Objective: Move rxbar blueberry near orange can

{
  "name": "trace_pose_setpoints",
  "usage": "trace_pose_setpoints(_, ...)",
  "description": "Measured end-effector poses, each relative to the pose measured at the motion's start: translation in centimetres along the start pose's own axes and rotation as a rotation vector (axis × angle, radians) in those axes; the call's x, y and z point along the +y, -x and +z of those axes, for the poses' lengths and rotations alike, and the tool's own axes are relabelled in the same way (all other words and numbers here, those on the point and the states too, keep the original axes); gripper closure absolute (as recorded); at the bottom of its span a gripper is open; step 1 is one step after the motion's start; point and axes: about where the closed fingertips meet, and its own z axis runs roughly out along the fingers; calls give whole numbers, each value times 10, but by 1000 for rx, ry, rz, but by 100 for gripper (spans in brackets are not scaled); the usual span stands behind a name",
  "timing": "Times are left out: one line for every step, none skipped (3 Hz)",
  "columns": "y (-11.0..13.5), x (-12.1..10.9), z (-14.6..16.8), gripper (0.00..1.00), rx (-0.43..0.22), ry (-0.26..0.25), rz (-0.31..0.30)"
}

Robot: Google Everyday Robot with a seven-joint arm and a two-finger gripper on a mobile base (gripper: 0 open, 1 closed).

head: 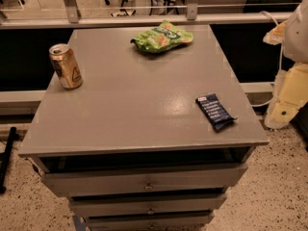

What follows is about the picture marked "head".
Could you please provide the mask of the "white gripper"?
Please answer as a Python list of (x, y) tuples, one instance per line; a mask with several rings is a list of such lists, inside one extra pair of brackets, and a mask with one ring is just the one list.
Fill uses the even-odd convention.
[(308, 64), (295, 63), (285, 76), (277, 102), (271, 102), (264, 119), (270, 129), (282, 129), (308, 102)]

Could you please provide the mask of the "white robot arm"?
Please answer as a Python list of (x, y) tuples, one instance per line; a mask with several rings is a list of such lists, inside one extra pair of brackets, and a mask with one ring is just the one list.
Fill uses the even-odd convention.
[(269, 31), (264, 42), (282, 44), (283, 55), (295, 64), (279, 70), (264, 123), (270, 129), (287, 126), (308, 102), (308, 0), (303, 0), (288, 18)]

